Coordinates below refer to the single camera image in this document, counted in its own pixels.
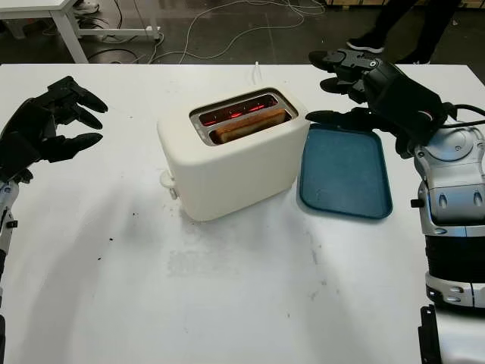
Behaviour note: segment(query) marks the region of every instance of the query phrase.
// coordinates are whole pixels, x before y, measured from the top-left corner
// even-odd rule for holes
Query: person's leg
[[[418,0],[390,0],[379,13],[374,28],[360,38],[349,39],[347,45],[359,51],[381,53],[390,29],[416,2]]]
[[[431,0],[415,53],[429,61],[460,0]]]

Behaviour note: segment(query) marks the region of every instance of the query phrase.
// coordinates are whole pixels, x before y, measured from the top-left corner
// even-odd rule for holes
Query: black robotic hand
[[[390,132],[396,136],[396,151],[403,158],[412,156],[415,145],[427,145],[448,115],[456,113],[453,105],[443,104],[436,93],[393,64],[366,58],[363,52],[315,51],[308,57],[315,67],[336,74],[321,81],[324,91],[347,94],[357,103],[367,102],[368,108],[354,108],[346,114],[315,111],[307,119],[344,129]]]
[[[43,95],[26,100],[0,135],[0,181],[28,183],[27,168],[42,159],[49,162],[72,159],[79,151],[96,144],[102,135],[85,133],[72,139],[56,135],[59,124],[78,120],[88,127],[102,129],[99,120],[80,105],[97,112],[108,106],[71,76],[48,87]]]

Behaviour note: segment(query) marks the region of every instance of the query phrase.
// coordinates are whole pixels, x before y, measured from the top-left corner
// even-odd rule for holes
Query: black pants
[[[390,0],[380,12],[372,33],[385,40],[394,24],[418,2],[418,0]],[[426,9],[423,30],[416,53],[423,59],[431,58],[443,32],[455,13],[460,0],[430,0]]]

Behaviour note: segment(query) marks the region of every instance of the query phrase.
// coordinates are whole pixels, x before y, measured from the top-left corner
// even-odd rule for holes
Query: black shoe
[[[360,38],[351,38],[347,45],[356,51],[368,51],[371,53],[382,53],[384,50],[384,40],[375,36],[373,33],[367,33]]]
[[[412,52],[410,55],[400,59],[396,62],[396,64],[429,64],[430,58],[423,57],[419,55],[417,52]]]

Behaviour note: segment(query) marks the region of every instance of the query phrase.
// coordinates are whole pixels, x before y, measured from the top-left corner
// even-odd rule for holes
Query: bread slice
[[[216,144],[224,144],[231,140],[236,140],[256,133],[257,131],[281,124],[285,121],[285,118],[286,110],[284,108],[263,111],[213,130],[211,132],[211,138]]]

